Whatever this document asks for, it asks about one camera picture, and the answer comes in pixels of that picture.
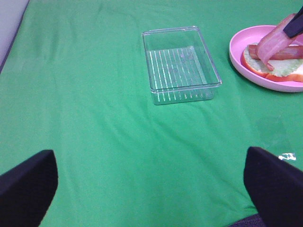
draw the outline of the green tablecloth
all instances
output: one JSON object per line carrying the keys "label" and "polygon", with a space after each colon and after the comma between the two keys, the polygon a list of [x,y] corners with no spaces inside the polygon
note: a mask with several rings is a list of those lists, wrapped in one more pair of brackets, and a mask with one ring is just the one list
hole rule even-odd
{"label": "green tablecloth", "polygon": [[[293,0],[31,0],[0,74],[0,173],[43,149],[59,186],[42,227],[224,227],[256,213],[249,146],[295,152],[303,94],[242,77],[232,36],[277,24]],[[156,106],[141,33],[200,27],[223,84],[208,101]]]}

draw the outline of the transparent tray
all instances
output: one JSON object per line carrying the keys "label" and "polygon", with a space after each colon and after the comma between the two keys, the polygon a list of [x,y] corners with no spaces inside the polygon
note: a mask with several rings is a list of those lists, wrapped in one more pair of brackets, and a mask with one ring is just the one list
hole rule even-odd
{"label": "transparent tray", "polygon": [[198,27],[143,32],[156,105],[212,99],[222,81]]}

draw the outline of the pink plate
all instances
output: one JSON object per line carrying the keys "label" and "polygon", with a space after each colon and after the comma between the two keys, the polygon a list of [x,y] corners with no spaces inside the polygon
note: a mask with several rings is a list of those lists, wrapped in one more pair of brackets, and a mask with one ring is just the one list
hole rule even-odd
{"label": "pink plate", "polygon": [[[249,71],[240,62],[241,54],[245,47],[251,43],[257,43],[275,28],[273,25],[261,25],[245,28],[236,33],[229,44],[229,57],[236,70],[250,81],[275,91],[302,92],[302,82],[274,82]],[[299,35],[294,44],[303,45],[303,35]]]}

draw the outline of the ham slice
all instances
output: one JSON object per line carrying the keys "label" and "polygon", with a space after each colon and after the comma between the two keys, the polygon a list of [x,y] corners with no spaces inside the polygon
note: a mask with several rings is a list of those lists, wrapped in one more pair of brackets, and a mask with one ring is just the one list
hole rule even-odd
{"label": "ham slice", "polygon": [[289,38],[283,31],[285,26],[294,18],[294,16],[295,13],[282,20],[274,30],[264,36],[257,45],[256,54],[270,71],[273,71],[274,67],[268,63],[268,60],[275,53],[288,47],[295,40],[295,37]]}
{"label": "ham slice", "polygon": [[[252,59],[260,60],[256,53],[257,45],[248,45]],[[270,57],[270,60],[303,59],[303,46],[288,46]]]}

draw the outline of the green cloth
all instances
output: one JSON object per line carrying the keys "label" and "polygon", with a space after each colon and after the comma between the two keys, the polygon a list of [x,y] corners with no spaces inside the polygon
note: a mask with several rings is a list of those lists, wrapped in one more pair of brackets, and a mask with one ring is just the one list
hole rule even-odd
{"label": "green cloth", "polygon": [[[303,94],[232,66],[232,36],[302,1],[30,0],[0,74],[0,173],[43,149],[59,186],[42,227],[224,227],[256,213],[249,146],[296,153]],[[214,99],[154,105],[141,33],[196,25],[223,84]]]}

